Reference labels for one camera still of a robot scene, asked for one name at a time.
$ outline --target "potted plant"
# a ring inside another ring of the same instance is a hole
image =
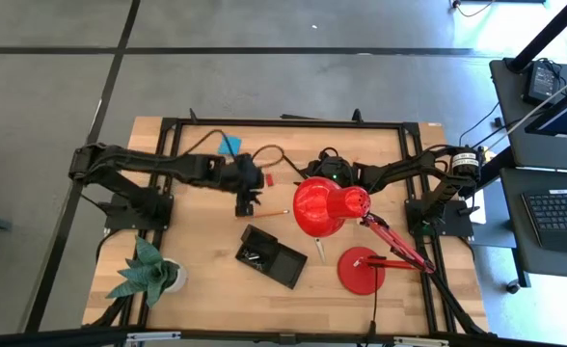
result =
[[[136,236],[138,259],[126,259],[129,269],[119,270],[127,280],[112,289],[106,298],[119,298],[147,292],[147,304],[153,307],[164,292],[175,292],[187,279],[187,271],[175,261],[163,258],[159,251],[142,237]]]

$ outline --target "succulent plant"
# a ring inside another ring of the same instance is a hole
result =
[[[147,305],[153,307],[161,293],[171,286],[179,266],[164,260],[159,251],[142,237],[136,236],[138,259],[126,259],[129,269],[119,270],[127,280],[119,284],[106,298],[119,298],[147,292]]]

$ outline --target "blue object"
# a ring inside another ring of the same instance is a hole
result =
[[[219,144],[219,149],[217,149],[217,154],[238,154],[238,150],[241,148],[241,139],[230,136],[228,134],[226,135],[226,137],[228,137],[229,145],[232,147],[233,153],[230,153],[228,144],[226,144],[226,140],[222,139],[222,143]]]

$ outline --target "table leg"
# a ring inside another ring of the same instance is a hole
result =
[[[464,187],[459,191],[459,196],[465,199],[471,197],[474,193],[496,180],[496,178],[500,176],[500,169],[502,168],[515,168],[513,151],[510,146],[498,153],[498,155],[496,155],[494,159],[490,160],[489,163],[483,165],[480,169],[480,180],[476,184],[475,188]]]
[[[527,275],[527,272],[522,269],[522,262],[520,261],[519,254],[517,249],[511,249],[513,253],[513,260],[515,261],[515,270],[517,271],[517,282],[519,286],[522,288],[530,288],[530,278]]]

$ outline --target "wooden tabletop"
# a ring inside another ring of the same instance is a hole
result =
[[[135,120],[128,147],[154,152],[161,118],[139,117]],[[423,147],[443,144],[442,126],[421,123]],[[394,130],[334,129],[306,127],[218,126],[242,140],[241,152],[276,144],[300,168],[317,158],[324,147],[335,147],[349,162],[385,165],[401,160]],[[212,126],[185,125],[181,132],[180,151],[184,151]],[[216,153],[222,139],[214,135],[195,153]],[[414,151],[412,140],[409,148]],[[258,165],[275,161],[280,154],[265,150]],[[285,162],[264,169],[274,177],[275,185],[262,190],[257,213],[289,209],[300,177]],[[148,176],[125,173],[141,185]],[[416,180],[417,192],[420,192]],[[352,333],[365,334],[371,320],[373,296],[359,296],[347,291],[338,280],[338,258],[355,246],[366,246],[389,259],[386,243],[357,221],[347,221],[334,235],[322,239],[327,263],[322,264],[315,244],[287,215],[259,219],[235,218],[235,196],[213,190],[173,184],[175,205],[171,225],[163,236],[161,252],[183,264],[188,281],[178,292],[162,295],[148,315],[148,327],[177,330],[215,330],[244,332]],[[371,196],[371,211],[383,217],[393,229],[413,245],[407,232],[403,201],[407,198],[405,183],[396,182]],[[289,289],[240,263],[234,255],[241,245],[240,236],[252,224],[279,238],[279,242],[308,256],[296,287]],[[126,267],[131,257],[135,230],[121,231],[111,237],[101,250],[83,322],[98,318],[112,303],[106,294],[123,278],[117,271]],[[487,329],[474,263],[470,249],[459,239],[442,237],[448,284],[462,307],[474,322]],[[438,327],[445,331],[440,295],[434,288]],[[137,322],[139,300],[134,300],[130,322]],[[384,285],[378,291],[378,334],[427,334],[420,275],[417,271],[387,269]]]

